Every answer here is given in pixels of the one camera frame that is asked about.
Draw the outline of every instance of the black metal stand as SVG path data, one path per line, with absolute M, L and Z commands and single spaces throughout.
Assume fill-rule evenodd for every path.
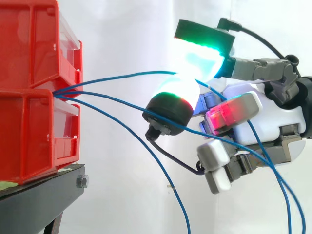
M 57 234 L 63 211 L 83 194 L 84 165 L 0 191 L 0 234 Z

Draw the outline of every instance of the robotic hand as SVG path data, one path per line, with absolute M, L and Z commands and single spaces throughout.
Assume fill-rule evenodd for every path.
M 228 33 L 229 30 L 249 33 L 271 47 L 280 58 L 246 60 L 231 57 L 234 36 Z M 180 20 L 175 37 L 203 45 L 204 49 L 217 49 L 218 55 L 223 57 L 216 69 L 220 59 L 214 56 L 216 59 L 213 60 L 212 56 L 200 54 L 191 59 L 193 67 L 208 67 L 209 77 L 234 78 L 242 82 L 225 88 L 223 96 L 226 99 L 207 92 L 196 98 L 196 105 L 181 95 L 163 90 L 153 97 L 147 110 L 184 126 L 191 117 L 203 116 L 204 120 L 199 124 L 203 132 L 230 139 L 262 154 L 246 122 L 250 119 L 275 165 L 292 162 L 300 155 L 305 147 L 303 139 L 312 137 L 312 78 L 300 76 L 296 56 L 283 57 L 260 36 L 227 19 L 221 19 L 217 29 Z M 187 55 L 188 62 L 190 58 L 194 58 L 194 54 Z M 146 133 L 149 141 L 154 142 L 160 134 L 177 135 L 183 131 L 147 113 L 143 117 L 150 123 Z M 199 146 L 197 155 L 213 194 L 230 189 L 233 181 L 265 166 L 253 155 L 215 139 L 208 139 Z

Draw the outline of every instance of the cable connector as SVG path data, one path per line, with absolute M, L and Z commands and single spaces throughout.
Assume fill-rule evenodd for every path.
M 223 29 L 226 31 L 233 30 L 233 31 L 239 32 L 242 30 L 243 27 L 241 24 L 236 23 L 235 21 L 232 21 L 232 20 L 227 19 L 227 18 L 221 18 L 219 20 L 219 24 L 218 24 L 217 28 Z

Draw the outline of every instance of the black cable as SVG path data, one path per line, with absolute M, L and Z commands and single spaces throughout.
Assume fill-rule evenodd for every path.
M 240 28 L 240 31 L 241 32 L 244 32 L 250 36 L 252 36 L 253 38 L 257 39 L 258 41 L 260 41 L 261 43 L 263 43 L 265 46 L 267 46 L 274 54 L 276 54 L 280 59 L 284 59 L 284 60 L 288 60 L 285 56 L 283 56 L 271 43 L 269 43 L 267 40 L 265 40 L 263 37 L 261 37 L 260 35 L 258 35 L 257 33 L 247 29 L 247 28 L 244 28 L 244 27 L 241 27 Z M 298 71 L 298 68 L 296 65 L 293 65 L 292 63 L 292 66 L 293 66 L 293 69 L 294 71 L 297 73 L 297 75 L 299 77 L 301 77 L 299 71 Z
M 165 155 L 166 157 L 170 158 L 172 161 L 176 162 L 177 164 L 179 164 L 180 166 L 184 167 L 185 169 L 189 170 L 190 172 L 193 172 L 196 175 L 202 176 L 203 174 L 205 174 L 204 172 L 204 168 L 200 165 L 200 162 L 197 162 L 197 170 L 193 169 L 192 167 L 190 167 L 189 165 L 185 164 L 184 162 L 180 161 L 179 159 L 177 159 L 176 157 L 174 157 L 173 155 L 171 155 L 170 153 L 168 153 L 167 151 L 163 150 L 159 145 L 157 145 L 156 142 L 154 141 L 150 141 L 151 145 L 157 149 L 159 152 L 161 152 L 163 155 Z

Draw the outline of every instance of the transparent drawer front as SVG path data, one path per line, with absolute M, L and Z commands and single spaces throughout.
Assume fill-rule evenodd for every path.
M 61 12 L 59 13 L 59 40 L 63 56 L 74 66 L 74 51 L 80 49 L 80 43 Z

